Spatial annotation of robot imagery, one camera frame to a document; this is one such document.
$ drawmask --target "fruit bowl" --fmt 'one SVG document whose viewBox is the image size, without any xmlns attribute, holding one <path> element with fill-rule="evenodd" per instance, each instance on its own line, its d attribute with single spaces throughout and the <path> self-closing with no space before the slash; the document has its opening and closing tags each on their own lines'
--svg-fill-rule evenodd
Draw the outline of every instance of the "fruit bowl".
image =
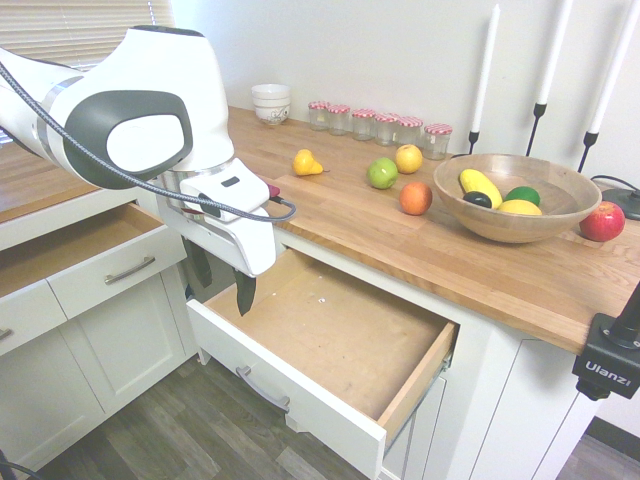
<svg viewBox="0 0 640 480">
<path fill-rule="evenodd" d="M 462 199 L 460 172 L 483 172 L 504 198 L 529 186 L 540 194 L 542 215 L 518 215 L 481 207 Z M 469 230 L 504 243 L 528 243 L 569 230 L 600 204 L 600 189 L 587 177 L 560 165 L 518 155 L 480 154 L 451 158 L 433 173 L 435 189 L 447 210 Z"/>
</svg>

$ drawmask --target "butcher block countertop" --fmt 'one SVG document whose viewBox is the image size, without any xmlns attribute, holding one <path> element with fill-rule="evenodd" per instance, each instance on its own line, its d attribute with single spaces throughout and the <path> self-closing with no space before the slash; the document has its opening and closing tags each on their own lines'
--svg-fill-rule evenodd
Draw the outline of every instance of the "butcher block countertop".
<svg viewBox="0 0 640 480">
<path fill-rule="evenodd" d="M 576 227 L 526 245 L 485 240 L 449 215 L 434 194 L 420 217 L 403 214 L 401 188 L 433 186 L 439 162 L 425 160 L 389 190 L 368 186 L 368 165 L 395 148 L 314 132 L 304 122 L 261 123 L 252 111 L 230 109 L 236 155 L 293 201 L 297 215 L 280 227 L 428 292 L 503 322 L 572 353 L 580 353 L 597 312 L 617 316 L 640 280 L 640 224 L 606 243 Z M 326 172 L 297 177 L 291 163 L 310 149 Z M 0 223 L 84 195 L 95 187 L 48 162 L 0 150 Z M 272 204 L 271 214 L 286 209 Z"/>
<path fill-rule="evenodd" d="M 0 149 L 0 223 L 95 190 L 15 144 Z"/>
</svg>

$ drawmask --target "white wall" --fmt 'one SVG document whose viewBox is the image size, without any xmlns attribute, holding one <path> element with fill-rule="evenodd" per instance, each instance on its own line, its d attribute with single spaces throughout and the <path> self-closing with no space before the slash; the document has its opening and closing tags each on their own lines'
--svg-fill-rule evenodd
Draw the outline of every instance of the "white wall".
<svg viewBox="0 0 640 480">
<path fill-rule="evenodd" d="M 524 154 L 559 10 L 554 0 L 503 0 L 476 153 Z M 574 2 L 532 156 L 577 168 L 630 0 Z M 174 0 L 179 27 L 204 33 L 229 104 L 251 108 L 257 83 L 293 88 L 292 117 L 311 100 L 416 115 L 454 127 L 468 150 L 475 91 L 495 0 Z M 586 175 L 640 186 L 640 27 L 591 149 Z"/>
</svg>

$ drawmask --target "wooden floor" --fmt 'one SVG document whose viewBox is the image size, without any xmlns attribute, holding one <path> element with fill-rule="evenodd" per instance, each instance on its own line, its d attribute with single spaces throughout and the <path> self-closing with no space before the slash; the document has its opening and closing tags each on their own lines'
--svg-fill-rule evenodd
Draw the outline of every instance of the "wooden floor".
<svg viewBox="0 0 640 480">
<path fill-rule="evenodd" d="M 191 359 L 40 470 L 47 480 L 364 480 L 211 360 Z M 558 480 L 640 480 L 584 437 Z"/>
</svg>

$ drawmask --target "jar lid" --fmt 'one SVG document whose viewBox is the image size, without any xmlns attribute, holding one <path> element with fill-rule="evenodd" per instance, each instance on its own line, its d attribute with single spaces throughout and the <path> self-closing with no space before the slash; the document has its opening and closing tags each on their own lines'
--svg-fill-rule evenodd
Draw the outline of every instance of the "jar lid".
<svg viewBox="0 0 640 480">
<path fill-rule="evenodd" d="M 359 110 L 354 110 L 351 115 L 358 118 L 372 118 L 375 114 L 375 110 L 371 110 L 370 108 L 360 108 Z"/>
<path fill-rule="evenodd" d="M 396 117 L 391 114 L 391 113 L 377 113 L 376 116 L 376 121 L 377 122 L 395 122 L 396 121 Z"/>
<path fill-rule="evenodd" d="M 421 127 L 423 122 L 418 117 L 400 117 L 398 123 L 403 127 Z"/>
<path fill-rule="evenodd" d="M 329 105 L 331 105 L 329 102 L 325 102 L 323 100 L 318 100 L 318 101 L 309 103 L 309 108 L 311 108 L 313 110 L 324 110 Z"/>
<path fill-rule="evenodd" d="M 424 131 L 432 135 L 449 135 L 453 132 L 453 128 L 446 123 L 432 123 L 424 127 Z"/>
<path fill-rule="evenodd" d="M 347 113 L 351 110 L 351 107 L 348 105 L 330 105 L 327 110 L 329 110 L 329 113 Z"/>
</svg>

